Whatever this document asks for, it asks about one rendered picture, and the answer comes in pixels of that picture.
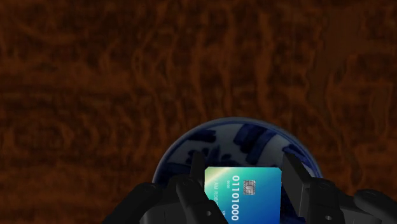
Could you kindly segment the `blue green bank card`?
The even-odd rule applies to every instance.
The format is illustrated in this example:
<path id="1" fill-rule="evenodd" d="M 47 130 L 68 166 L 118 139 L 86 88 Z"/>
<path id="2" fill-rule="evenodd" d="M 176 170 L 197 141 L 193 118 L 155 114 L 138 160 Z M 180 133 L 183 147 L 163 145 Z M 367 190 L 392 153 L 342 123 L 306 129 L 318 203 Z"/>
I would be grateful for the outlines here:
<path id="1" fill-rule="evenodd" d="M 208 167 L 205 193 L 229 224 L 279 224 L 281 170 L 277 167 Z"/>

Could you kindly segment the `blue and white patterned bowl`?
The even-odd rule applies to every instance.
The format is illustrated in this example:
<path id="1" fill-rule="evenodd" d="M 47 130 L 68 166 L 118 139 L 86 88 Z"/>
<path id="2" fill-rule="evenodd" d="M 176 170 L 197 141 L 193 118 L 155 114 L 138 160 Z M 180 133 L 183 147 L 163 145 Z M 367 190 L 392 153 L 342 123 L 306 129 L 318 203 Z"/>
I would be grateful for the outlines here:
<path id="1" fill-rule="evenodd" d="M 197 151 L 204 155 L 206 168 L 277 167 L 280 170 L 283 155 L 292 153 L 311 176 L 322 177 L 308 149 L 285 130 L 258 120 L 230 117 L 204 123 L 182 135 L 160 160 L 153 182 L 165 186 L 171 177 L 188 174 Z M 282 185 L 279 224 L 305 224 L 295 214 Z"/>

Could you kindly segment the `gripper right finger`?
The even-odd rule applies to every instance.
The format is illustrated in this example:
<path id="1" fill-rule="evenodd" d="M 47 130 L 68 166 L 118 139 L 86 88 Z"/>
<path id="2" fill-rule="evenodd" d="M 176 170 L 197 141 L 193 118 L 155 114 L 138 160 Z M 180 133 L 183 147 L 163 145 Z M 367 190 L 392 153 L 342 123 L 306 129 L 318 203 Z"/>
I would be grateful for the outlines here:
<path id="1" fill-rule="evenodd" d="M 374 189 L 349 196 L 334 182 L 312 177 L 292 153 L 283 156 L 282 185 L 306 224 L 397 224 L 397 202 L 392 198 Z"/>

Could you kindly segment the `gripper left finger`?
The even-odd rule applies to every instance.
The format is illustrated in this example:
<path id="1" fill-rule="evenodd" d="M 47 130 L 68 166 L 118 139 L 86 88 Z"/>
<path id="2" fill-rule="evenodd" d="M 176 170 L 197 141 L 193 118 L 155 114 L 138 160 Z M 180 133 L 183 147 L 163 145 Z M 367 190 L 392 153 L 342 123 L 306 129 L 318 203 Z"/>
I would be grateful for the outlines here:
<path id="1" fill-rule="evenodd" d="M 228 224 L 204 192 L 204 171 L 204 156 L 196 152 L 189 175 L 173 176 L 166 188 L 135 186 L 102 224 Z"/>

